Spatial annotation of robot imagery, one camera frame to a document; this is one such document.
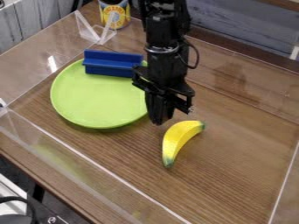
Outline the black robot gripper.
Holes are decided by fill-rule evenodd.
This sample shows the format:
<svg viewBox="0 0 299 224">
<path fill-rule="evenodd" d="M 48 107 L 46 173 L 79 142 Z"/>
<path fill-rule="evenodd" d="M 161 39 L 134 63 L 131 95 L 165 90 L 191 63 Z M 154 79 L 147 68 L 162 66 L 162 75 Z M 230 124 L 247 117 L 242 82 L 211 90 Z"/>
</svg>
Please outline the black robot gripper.
<svg viewBox="0 0 299 224">
<path fill-rule="evenodd" d="M 145 100 L 155 125 L 174 118 L 174 110 L 193 112 L 195 92 L 186 82 L 190 69 L 199 65 L 201 55 L 191 43 L 175 47 L 147 46 L 147 66 L 134 66 L 134 85 L 146 91 Z"/>
</svg>

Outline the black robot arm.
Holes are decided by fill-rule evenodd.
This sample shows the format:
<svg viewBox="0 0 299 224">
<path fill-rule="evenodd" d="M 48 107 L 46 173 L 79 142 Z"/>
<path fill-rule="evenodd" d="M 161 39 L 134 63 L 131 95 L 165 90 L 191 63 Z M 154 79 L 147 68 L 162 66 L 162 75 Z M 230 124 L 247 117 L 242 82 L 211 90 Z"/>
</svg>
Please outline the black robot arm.
<svg viewBox="0 0 299 224">
<path fill-rule="evenodd" d="M 189 114 L 195 91 L 186 82 L 201 62 L 199 50 L 185 35 L 191 29 L 186 0 L 138 0 L 146 33 L 147 66 L 134 66 L 134 85 L 145 90 L 147 113 L 162 125 L 179 109 Z"/>
</svg>

